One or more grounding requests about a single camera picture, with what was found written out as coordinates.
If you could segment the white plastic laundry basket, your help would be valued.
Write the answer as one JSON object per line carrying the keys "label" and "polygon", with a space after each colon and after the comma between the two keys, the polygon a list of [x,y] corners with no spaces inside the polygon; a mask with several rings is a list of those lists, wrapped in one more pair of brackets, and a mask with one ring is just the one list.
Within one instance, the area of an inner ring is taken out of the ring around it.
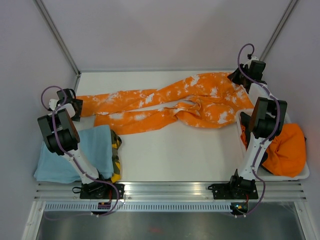
{"label": "white plastic laundry basket", "polygon": [[298,124],[292,123],[288,116],[279,136],[266,142],[258,159],[254,161],[263,138],[253,139],[249,146],[249,121],[252,109],[242,109],[236,113],[237,134],[242,155],[238,162],[237,173],[246,180],[255,178],[253,171],[264,181],[291,181],[306,179],[309,174],[307,165],[306,140]]}

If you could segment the left aluminium frame post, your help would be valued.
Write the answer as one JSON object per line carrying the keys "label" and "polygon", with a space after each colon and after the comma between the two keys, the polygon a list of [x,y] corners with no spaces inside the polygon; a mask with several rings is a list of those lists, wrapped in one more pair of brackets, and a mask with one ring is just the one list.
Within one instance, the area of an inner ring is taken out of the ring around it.
{"label": "left aluminium frame post", "polygon": [[65,56],[68,64],[70,65],[71,69],[75,73],[77,77],[81,75],[81,71],[79,70],[76,62],[74,61],[65,41],[63,40],[53,18],[51,17],[49,10],[47,9],[43,0],[33,0],[33,3],[37,7],[39,13],[41,14],[45,24],[47,25],[49,31],[53,35],[53,38],[57,42],[58,46],[60,47],[63,55]]}

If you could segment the right aluminium frame post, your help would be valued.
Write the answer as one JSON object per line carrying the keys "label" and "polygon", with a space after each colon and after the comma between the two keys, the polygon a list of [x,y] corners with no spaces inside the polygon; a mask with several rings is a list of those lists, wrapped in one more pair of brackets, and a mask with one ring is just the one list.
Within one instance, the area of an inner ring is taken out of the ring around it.
{"label": "right aluminium frame post", "polygon": [[278,38],[280,37],[282,31],[284,30],[286,24],[289,22],[289,19],[291,17],[291,15],[293,14],[293,12],[295,11],[295,8],[297,7],[298,3],[300,1],[299,0],[290,0],[285,8],[285,10],[283,11],[280,19],[277,22],[276,27],[274,28],[267,44],[265,45],[262,53],[260,55],[257,56],[257,58],[260,61],[265,62],[267,59],[267,56],[269,55],[269,53],[271,52],[273,46],[275,45],[276,41],[278,40]]}

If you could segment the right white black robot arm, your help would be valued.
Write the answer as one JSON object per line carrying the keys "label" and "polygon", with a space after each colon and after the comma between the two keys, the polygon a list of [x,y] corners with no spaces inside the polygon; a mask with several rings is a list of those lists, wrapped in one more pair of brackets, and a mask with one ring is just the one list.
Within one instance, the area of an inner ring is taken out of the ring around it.
{"label": "right white black robot arm", "polygon": [[226,199],[245,200],[258,198],[256,180],[257,171],[263,160],[265,152],[272,140],[279,136],[285,123],[287,102],[274,97],[262,80],[266,63],[252,57],[248,63],[240,64],[238,69],[228,76],[235,84],[242,85],[247,92],[251,87],[259,87],[265,95],[259,96],[250,116],[240,112],[241,120],[248,120],[249,143],[244,154],[241,166],[235,170],[234,175],[226,185]]}

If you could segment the camouflage yellow folded trousers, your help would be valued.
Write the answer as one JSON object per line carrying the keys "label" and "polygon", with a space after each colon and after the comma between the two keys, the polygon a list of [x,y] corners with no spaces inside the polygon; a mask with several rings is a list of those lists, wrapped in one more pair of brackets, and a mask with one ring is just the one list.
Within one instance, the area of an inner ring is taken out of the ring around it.
{"label": "camouflage yellow folded trousers", "polygon": [[113,165],[113,174],[110,177],[112,183],[116,183],[121,180],[122,168],[121,161],[119,157],[119,148],[122,145],[122,139],[113,131],[111,133],[111,147],[112,147],[112,165]]}

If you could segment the light blue folded trousers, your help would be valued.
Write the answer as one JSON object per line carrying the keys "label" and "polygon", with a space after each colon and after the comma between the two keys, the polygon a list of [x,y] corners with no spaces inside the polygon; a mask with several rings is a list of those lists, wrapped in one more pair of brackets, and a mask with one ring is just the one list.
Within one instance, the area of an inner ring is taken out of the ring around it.
{"label": "light blue folded trousers", "polygon": [[[78,132],[80,149],[88,161],[108,179],[113,175],[111,130],[107,125]],[[33,177],[38,182],[70,184],[81,178],[72,165],[62,156],[51,153],[42,143],[37,168]]]}

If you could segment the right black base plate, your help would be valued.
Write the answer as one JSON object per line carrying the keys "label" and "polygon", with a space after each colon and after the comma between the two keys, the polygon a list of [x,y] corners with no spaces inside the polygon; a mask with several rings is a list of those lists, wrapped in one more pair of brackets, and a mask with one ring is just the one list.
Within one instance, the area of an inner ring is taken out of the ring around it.
{"label": "right black base plate", "polygon": [[231,187],[228,183],[214,183],[207,188],[212,192],[214,200],[257,200],[259,198],[257,188],[243,190]]}

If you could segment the aluminium mounting rail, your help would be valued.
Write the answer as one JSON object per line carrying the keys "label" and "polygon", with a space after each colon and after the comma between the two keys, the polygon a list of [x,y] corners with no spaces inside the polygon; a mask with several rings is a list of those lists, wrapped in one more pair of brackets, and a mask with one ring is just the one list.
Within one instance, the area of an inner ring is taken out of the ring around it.
{"label": "aluminium mounting rail", "polygon": [[[133,202],[211,202],[213,193],[210,182],[123,182],[126,201]],[[77,201],[79,194],[72,191],[79,182],[58,184],[39,182],[35,187],[34,200]],[[299,181],[268,181],[264,202],[305,202],[303,186]]]}

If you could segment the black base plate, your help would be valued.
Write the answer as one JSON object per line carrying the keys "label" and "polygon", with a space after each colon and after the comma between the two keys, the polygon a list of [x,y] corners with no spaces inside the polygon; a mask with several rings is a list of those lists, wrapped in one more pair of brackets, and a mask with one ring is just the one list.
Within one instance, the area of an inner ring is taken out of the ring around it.
{"label": "black base plate", "polygon": [[98,182],[82,184],[81,187],[75,186],[72,188],[72,192],[79,194],[79,198],[85,200],[117,199],[117,192],[114,187]]}
{"label": "black base plate", "polygon": [[207,188],[212,192],[214,200],[257,200],[259,198],[257,188],[243,190],[231,187],[228,183],[214,183]]}

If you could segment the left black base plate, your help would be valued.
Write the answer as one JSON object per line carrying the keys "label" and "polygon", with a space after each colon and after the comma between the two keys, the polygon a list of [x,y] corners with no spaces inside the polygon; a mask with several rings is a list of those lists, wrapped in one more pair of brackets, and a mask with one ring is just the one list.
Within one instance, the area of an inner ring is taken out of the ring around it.
{"label": "left black base plate", "polygon": [[85,200],[117,199],[117,192],[114,187],[98,182],[82,184],[81,187],[75,186],[72,188],[72,192],[79,194],[79,198]]}

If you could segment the orange white tie-dye trousers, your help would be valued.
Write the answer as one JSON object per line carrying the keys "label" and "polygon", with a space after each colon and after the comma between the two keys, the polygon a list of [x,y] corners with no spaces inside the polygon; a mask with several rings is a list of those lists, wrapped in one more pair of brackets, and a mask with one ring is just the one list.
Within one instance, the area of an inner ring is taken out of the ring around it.
{"label": "orange white tie-dye trousers", "polygon": [[81,77],[82,117],[108,125],[120,135],[162,129],[175,122],[218,129],[252,109],[245,89],[226,72],[89,72]]}

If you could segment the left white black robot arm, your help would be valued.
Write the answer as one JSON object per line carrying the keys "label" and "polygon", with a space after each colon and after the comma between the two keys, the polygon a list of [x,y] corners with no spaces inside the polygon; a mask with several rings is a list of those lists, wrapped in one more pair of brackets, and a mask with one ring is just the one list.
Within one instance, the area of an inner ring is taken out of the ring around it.
{"label": "left white black robot arm", "polygon": [[110,183],[94,167],[80,148],[80,136],[73,123],[79,120],[83,101],[76,98],[71,88],[56,85],[43,90],[41,96],[49,89],[58,89],[58,99],[51,99],[44,108],[48,114],[37,119],[45,146],[51,153],[66,159],[81,180],[79,194],[81,199],[103,199],[112,194]]}

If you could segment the aluminium frame post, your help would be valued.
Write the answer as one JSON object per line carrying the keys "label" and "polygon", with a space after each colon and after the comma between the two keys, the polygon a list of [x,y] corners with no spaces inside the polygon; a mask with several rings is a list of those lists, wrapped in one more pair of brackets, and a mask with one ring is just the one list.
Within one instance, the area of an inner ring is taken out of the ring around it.
{"label": "aluminium frame post", "polygon": [[275,45],[276,41],[278,40],[278,38],[280,37],[282,31],[284,30],[286,24],[289,22],[289,19],[291,17],[291,15],[293,14],[293,12],[295,11],[295,8],[297,7],[298,3],[300,1],[299,0],[290,0],[285,8],[285,10],[283,11],[280,19],[277,22],[276,27],[274,28],[267,44],[265,45],[262,53],[260,55],[257,56],[257,58],[260,61],[265,62],[267,59],[267,56],[269,55],[269,53],[271,52],[273,46]]}
{"label": "aluminium frame post", "polygon": [[76,62],[74,61],[65,41],[63,40],[53,18],[51,17],[49,10],[47,9],[43,0],[33,0],[33,3],[37,7],[39,13],[41,14],[45,24],[47,25],[49,31],[53,35],[53,38],[57,42],[58,46],[60,47],[63,55],[65,56],[68,64],[70,65],[71,69],[75,73],[77,77],[81,75],[81,71],[79,70]]}

